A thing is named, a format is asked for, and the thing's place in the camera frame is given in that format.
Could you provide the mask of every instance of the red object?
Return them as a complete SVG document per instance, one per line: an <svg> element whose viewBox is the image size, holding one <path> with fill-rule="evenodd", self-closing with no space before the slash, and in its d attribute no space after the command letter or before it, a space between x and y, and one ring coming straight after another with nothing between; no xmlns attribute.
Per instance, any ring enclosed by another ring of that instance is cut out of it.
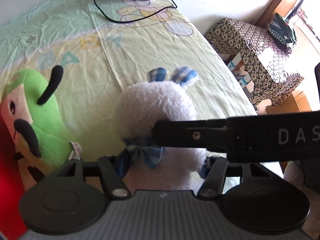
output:
<svg viewBox="0 0 320 240"><path fill-rule="evenodd" d="M9 240L27 231L19 214L19 200L25 191L14 154L14 143L0 114L0 231Z"/></svg>

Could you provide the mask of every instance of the bed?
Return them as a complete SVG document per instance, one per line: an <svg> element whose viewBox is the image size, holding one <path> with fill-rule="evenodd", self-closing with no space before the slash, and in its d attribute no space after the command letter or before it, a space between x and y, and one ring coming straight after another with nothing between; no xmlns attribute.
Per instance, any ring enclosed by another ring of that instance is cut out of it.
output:
<svg viewBox="0 0 320 240"><path fill-rule="evenodd" d="M109 17L128 21L170 2L99 0L98 4ZM56 97L85 161L118 155L124 149L113 133L114 103L124 88L145 81L146 72L155 67L172 72L189 66L198 72L199 82L187 90L198 119L256 114L218 54L177 9L131 24L115 24L102 16L93 0L48 0L1 26L0 44L1 93L17 70L33 68L49 79L54 65L63 66ZM28 189L35 182L26 162L20 160L19 167ZM279 163L266 166L282 176ZM190 188L196 190L201 183L195 173ZM238 178L227 179L224 191L238 183Z"/></svg>

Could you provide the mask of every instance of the black embroidered eye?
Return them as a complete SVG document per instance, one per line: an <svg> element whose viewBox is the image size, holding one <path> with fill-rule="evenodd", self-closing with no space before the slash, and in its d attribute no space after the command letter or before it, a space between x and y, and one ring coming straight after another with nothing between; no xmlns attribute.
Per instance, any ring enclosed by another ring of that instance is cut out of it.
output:
<svg viewBox="0 0 320 240"><path fill-rule="evenodd" d="M10 111L11 111L11 114L15 114L16 112L16 105L12 101L10 103Z"/></svg>

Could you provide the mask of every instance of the white fabric tag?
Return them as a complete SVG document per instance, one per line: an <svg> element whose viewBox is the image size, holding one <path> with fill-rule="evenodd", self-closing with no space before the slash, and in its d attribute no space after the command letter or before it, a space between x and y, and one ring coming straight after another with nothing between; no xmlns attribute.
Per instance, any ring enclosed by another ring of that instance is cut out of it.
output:
<svg viewBox="0 0 320 240"><path fill-rule="evenodd" d="M70 154L69 160L71 159L80 160L81 154L82 154L82 147L80 146L80 144L75 142L69 142L69 143L73 147L73 151Z"/></svg>

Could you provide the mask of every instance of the black cable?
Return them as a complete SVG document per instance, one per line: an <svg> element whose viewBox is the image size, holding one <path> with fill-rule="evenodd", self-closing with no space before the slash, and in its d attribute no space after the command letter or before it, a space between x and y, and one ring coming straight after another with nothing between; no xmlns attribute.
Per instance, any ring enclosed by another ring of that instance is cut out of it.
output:
<svg viewBox="0 0 320 240"><path fill-rule="evenodd" d="M156 15L157 13L159 13L159 12L165 10L165 9L168 9L168 8L176 9L176 8L178 8L177 5L175 4L175 2L174 2L173 0L171 0L171 1L172 1L172 3L173 3L172 5L166 6L166 7L162 8L162 9L158 10L157 12L152 13L152 14L146 16L146 17L142 17L142 18L136 19L136 20L123 21L123 22L122 22L122 21L116 21L116 20L114 20L114 19L109 18L109 17L102 11L102 9L98 6L98 4L96 3L96 0L93 0L95 6L99 9L99 11L103 14L103 16L104 16L105 18L107 18L108 20L110 20L111 22L114 22L114 23L133 23L133 22L137 22L137 21L141 21L141 20L147 19L147 18L149 18L149 17L151 17L151 16L153 16L153 15Z"/></svg>

